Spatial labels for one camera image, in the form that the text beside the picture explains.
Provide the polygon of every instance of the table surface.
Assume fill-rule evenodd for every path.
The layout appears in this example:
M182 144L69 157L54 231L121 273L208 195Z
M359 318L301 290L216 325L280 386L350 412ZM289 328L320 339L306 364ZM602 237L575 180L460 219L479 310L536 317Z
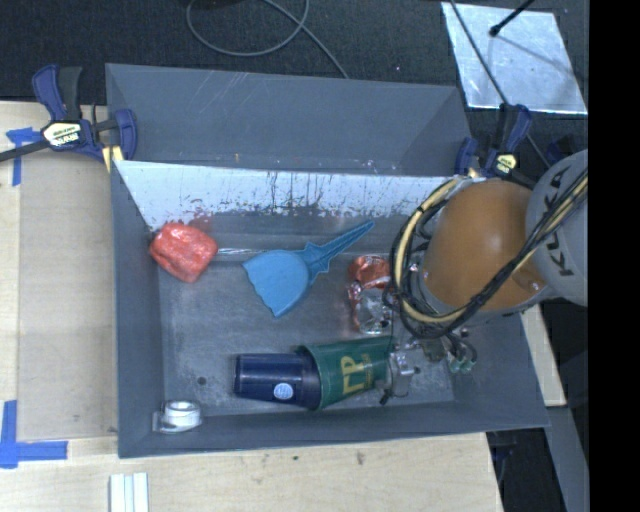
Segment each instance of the table surface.
M47 120L38 104L0 102L0 150L12 147L7 130L39 128ZM67 158L75 161L77 155L45 150L23 173L44 171L53 161L59 167ZM12 169L12 162L0 164L0 401L19 396L19 372L28 371L18 366L21 192L11 186ZM522 320L545 404L564 405L539 308ZM482 433L127 460L116 452L115 435L69 439L67 460L0 470L0 511L106 511L109 476L139 472L148 474L152 512L503 510Z

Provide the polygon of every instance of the bin floor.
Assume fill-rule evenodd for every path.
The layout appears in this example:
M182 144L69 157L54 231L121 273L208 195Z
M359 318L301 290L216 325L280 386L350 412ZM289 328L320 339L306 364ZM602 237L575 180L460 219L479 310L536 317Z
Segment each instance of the bin floor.
M355 256L345 253L332 260L329 273L320 274L303 300L277 319L237 257L218 255L192 284L160 271L165 398L197 400L207 416L291 412L295 406L235 397L235 356L289 353L300 344L364 337L351 322L347 298L347 267ZM418 350L411 358L420 368L411 392L389 406L454 399L444 361L428 362ZM380 398L378 390L371 390L331 408L378 406Z

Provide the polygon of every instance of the blue toy shovel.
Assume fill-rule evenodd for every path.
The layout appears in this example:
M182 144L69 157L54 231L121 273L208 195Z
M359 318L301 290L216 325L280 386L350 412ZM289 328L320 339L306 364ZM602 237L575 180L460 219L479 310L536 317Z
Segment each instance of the blue toy shovel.
M242 266L262 301L278 318L302 299L320 272L329 271L329 263L335 256L373 226L373 221L365 222L325 245L307 242L301 251L267 251Z

